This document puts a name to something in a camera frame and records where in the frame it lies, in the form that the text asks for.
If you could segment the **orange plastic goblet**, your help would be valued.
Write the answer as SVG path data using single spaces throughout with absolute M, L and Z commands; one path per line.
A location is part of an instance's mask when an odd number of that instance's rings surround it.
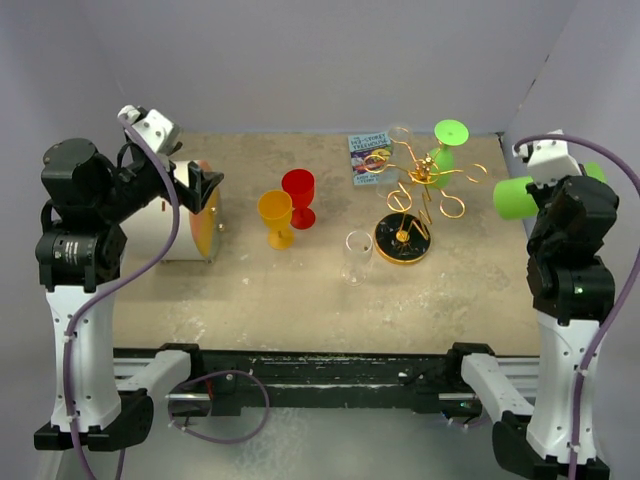
M 283 190 L 265 192 L 259 199 L 258 213 L 268 229 L 268 244 L 276 250 L 288 249 L 294 242 L 291 230 L 292 199 Z

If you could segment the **red plastic goblet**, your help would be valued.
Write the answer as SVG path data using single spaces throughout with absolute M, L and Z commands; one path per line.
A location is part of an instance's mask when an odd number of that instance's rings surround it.
M 315 195 L 313 174 L 306 169 L 290 170 L 283 176 L 281 186 L 292 200 L 291 225 L 298 230 L 311 228 L 316 221 L 315 213 L 310 208 Z

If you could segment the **gold wine glass rack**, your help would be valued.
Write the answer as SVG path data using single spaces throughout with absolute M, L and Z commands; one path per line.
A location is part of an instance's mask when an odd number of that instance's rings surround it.
M 458 220 L 466 214 L 466 204 L 461 198 L 448 194 L 445 188 L 432 186 L 437 166 L 429 156 L 431 150 L 418 155 L 412 144 L 408 146 L 408 150 L 410 163 L 407 167 L 400 168 L 401 176 L 397 187 L 386 198 L 389 214 L 378 221 L 373 234 L 373 245 L 379 255 L 392 264 L 402 266 L 422 261 L 433 245 L 430 232 L 433 219 L 429 207 L 434 193 L 440 196 L 438 210 L 442 216 Z M 376 174 L 379 175 L 392 166 L 394 165 L 386 161 Z M 475 178 L 456 166 L 452 170 L 453 176 L 461 174 L 474 184 L 488 176 L 485 166 L 478 163 L 471 166 L 480 172 L 480 177 Z

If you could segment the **treehouse paperback book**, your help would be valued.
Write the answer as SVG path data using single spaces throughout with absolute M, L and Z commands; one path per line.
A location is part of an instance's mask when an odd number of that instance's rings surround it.
M 392 153 L 387 132 L 351 135 L 347 138 L 354 186 L 378 183 L 380 170 Z

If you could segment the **clear wine glass standing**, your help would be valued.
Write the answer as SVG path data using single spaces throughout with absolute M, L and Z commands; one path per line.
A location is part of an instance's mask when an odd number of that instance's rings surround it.
M 340 274 L 348 286 L 359 286 L 366 280 L 372 253 L 373 239 L 368 232 L 355 230 L 346 236 Z

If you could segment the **green goblet front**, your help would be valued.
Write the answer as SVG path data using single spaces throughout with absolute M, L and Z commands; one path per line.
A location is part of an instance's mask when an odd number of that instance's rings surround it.
M 438 146 L 429 152 L 429 156 L 437 166 L 435 170 L 437 175 L 432 186 L 445 188 L 453 176 L 452 170 L 455 169 L 452 148 L 466 143 L 469 139 L 469 131 L 458 120 L 444 119 L 435 125 L 434 135 L 438 140 Z

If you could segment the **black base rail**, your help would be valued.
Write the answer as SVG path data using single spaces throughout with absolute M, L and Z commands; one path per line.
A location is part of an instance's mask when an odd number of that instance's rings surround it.
M 486 344 L 456 342 L 444 354 L 206 350 L 168 343 L 193 362 L 167 394 L 173 411 L 235 416 L 244 408 L 403 409 L 419 414 L 476 414 L 461 377 L 464 356 Z

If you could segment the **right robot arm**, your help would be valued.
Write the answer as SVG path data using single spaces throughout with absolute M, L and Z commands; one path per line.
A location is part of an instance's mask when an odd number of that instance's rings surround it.
M 607 479 L 598 457 L 584 358 L 613 308 L 615 282 L 597 252 L 617 218 L 619 199 L 605 183 L 568 176 L 555 187 L 526 188 L 538 206 L 527 244 L 527 283 L 538 312 L 536 398 L 527 401 L 496 357 L 470 353 L 445 366 L 446 383 L 470 388 L 489 415 L 497 463 L 525 479 Z

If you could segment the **green goblet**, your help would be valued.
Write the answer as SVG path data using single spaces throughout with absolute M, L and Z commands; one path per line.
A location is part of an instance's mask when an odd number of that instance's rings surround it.
M 469 139 L 469 131 L 458 120 L 444 119 L 435 125 L 434 135 L 438 140 L 438 146 L 429 152 L 429 156 L 437 166 L 435 170 L 437 175 L 432 186 L 445 188 L 453 176 L 452 170 L 455 169 L 452 148 L 466 143 Z
M 586 208 L 604 201 L 617 208 L 619 200 L 615 192 L 600 177 L 591 176 L 591 173 L 601 173 L 601 169 L 594 163 L 579 166 L 581 176 L 566 177 L 554 187 L 537 188 L 533 183 L 526 184 L 525 176 L 498 182 L 493 191 L 495 210 L 505 220 L 520 220 L 534 217 L 561 201 Z

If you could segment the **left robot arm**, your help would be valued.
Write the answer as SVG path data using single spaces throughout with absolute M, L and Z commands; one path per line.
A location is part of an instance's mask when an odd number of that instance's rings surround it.
M 131 141 L 121 150 L 131 153 L 130 164 L 112 163 L 84 138 L 57 143 L 43 156 L 49 199 L 35 255 L 54 326 L 56 398 L 49 422 L 34 434 L 40 451 L 115 452 L 140 444 L 161 391 L 175 384 L 194 392 L 205 382 L 204 365 L 187 347 L 161 351 L 140 380 L 118 386 L 113 310 L 127 242 L 122 223 L 156 198 L 198 214 L 224 175 L 191 161 L 182 183 L 173 162 L 155 165 Z

